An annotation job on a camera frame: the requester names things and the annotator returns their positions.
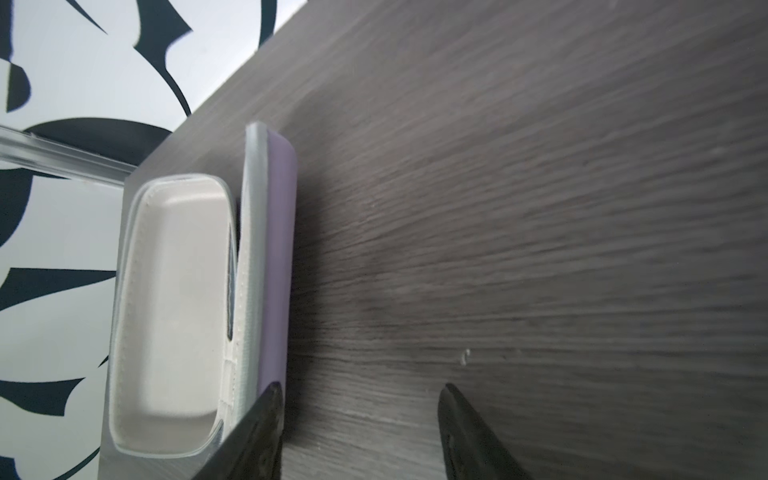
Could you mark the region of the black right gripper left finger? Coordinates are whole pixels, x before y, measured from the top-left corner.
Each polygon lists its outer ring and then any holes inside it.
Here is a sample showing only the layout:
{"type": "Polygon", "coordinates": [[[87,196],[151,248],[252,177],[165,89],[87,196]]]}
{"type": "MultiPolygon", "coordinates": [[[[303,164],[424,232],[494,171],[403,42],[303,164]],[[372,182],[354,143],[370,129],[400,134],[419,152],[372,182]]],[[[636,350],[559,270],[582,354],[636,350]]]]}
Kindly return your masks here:
{"type": "Polygon", "coordinates": [[[192,479],[280,479],[283,430],[283,387],[272,382],[192,479]]]}

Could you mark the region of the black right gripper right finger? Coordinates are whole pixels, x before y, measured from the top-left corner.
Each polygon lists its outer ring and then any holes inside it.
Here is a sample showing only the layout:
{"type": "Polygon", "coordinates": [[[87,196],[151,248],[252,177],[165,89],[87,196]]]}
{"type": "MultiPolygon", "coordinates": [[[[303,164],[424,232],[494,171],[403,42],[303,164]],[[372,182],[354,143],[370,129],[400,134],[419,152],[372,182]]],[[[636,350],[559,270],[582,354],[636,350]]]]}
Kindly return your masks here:
{"type": "Polygon", "coordinates": [[[448,479],[531,479],[452,383],[441,390],[437,416],[448,479]]]}

